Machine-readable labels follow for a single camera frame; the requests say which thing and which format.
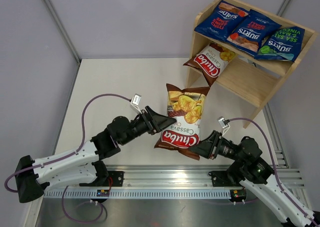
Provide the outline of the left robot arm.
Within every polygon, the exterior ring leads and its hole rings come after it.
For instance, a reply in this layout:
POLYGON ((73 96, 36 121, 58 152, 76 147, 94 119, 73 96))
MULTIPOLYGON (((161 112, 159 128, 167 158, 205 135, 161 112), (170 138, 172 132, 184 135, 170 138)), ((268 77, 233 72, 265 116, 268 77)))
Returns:
POLYGON ((37 159, 30 155, 21 157, 14 177, 19 202, 32 202, 45 191, 64 186, 103 186, 109 176, 104 159, 119 153, 120 146, 135 138, 160 133, 176 121, 146 106, 133 120, 117 116, 104 131, 83 141, 79 148, 37 159))

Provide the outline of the Burts blue bag with bacon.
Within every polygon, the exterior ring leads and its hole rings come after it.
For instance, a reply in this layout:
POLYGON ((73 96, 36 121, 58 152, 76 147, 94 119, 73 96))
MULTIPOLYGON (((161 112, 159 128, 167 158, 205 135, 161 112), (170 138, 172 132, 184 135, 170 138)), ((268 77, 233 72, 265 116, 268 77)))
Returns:
POLYGON ((228 36, 226 42, 251 56, 255 56, 261 48, 263 40, 281 26, 266 15, 251 9, 248 16, 228 36))

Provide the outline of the Chuba cassava chips bag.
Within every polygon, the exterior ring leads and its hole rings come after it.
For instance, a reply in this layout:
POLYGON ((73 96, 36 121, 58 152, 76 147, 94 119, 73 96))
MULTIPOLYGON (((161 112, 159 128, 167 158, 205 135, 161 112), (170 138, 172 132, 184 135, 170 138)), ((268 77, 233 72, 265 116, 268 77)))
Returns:
POLYGON ((167 83, 166 89, 167 116, 176 119, 176 122, 162 131, 154 148, 178 151, 198 161, 200 156, 191 152, 190 147, 200 142, 200 124, 210 87, 180 89, 167 83))
POLYGON ((201 71, 207 84, 211 87, 236 56, 237 54, 228 48, 211 42, 183 65, 201 71))

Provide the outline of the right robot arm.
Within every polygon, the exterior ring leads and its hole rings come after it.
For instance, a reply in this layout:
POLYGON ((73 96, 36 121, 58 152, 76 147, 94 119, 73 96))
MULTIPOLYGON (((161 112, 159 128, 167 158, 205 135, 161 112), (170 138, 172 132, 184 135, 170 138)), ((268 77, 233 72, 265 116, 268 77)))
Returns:
POLYGON ((254 138, 245 136, 239 144, 234 144, 214 130, 209 137, 190 147, 190 151, 206 159, 220 155, 233 160, 223 174, 227 181, 252 192, 284 227, 320 225, 320 213, 306 207, 280 181, 276 171, 261 158, 262 150, 254 138))

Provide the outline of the Burts sea salt vinegar bag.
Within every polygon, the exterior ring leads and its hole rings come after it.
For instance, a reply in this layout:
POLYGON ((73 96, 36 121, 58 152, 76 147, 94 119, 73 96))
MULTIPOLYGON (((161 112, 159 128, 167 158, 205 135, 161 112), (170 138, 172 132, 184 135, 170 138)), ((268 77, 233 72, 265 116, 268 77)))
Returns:
POLYGON ((279 60, 294 62, 302 49, 305 29, 292 26, 280 28, 258 50, 256 60, 279 60))

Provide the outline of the Burts spicy sweet chilli bag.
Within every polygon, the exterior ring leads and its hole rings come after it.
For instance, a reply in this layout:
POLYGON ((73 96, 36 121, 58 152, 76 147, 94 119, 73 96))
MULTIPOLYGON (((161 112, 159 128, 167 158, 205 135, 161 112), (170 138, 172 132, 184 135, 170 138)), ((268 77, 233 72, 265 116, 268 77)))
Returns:
POLYGON ((212 14, 197 25, 194 31, 206 37, 225 42, 248 14, 248 10, 221 0, 212 14))

